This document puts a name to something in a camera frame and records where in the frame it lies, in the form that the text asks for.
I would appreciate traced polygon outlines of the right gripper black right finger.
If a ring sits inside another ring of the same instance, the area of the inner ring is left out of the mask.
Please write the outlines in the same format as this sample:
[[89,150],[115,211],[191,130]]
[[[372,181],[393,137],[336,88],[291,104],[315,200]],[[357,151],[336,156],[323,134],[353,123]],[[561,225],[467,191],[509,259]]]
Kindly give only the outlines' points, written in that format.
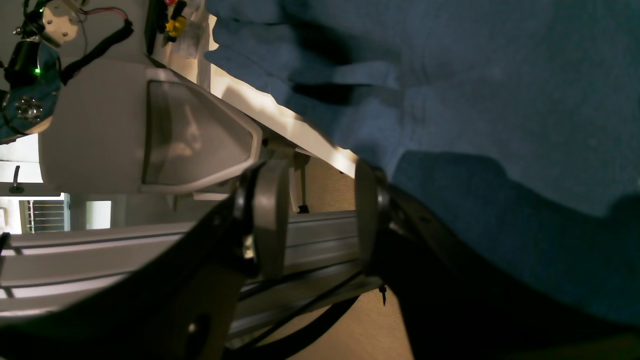
[[417,360],[639,358],[638,328],[560,303],[501,271],[363,160],[355,204],[362,269],[398,297]]

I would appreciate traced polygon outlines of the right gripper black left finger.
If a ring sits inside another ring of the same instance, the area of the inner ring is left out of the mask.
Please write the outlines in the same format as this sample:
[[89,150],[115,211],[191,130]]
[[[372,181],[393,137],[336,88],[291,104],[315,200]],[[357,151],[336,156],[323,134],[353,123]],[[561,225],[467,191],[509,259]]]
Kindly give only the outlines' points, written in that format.
[[284,273],[289,164],[235,191],[147,265],[64,310],[1,328],[5,360],[219,360],[248,280]]

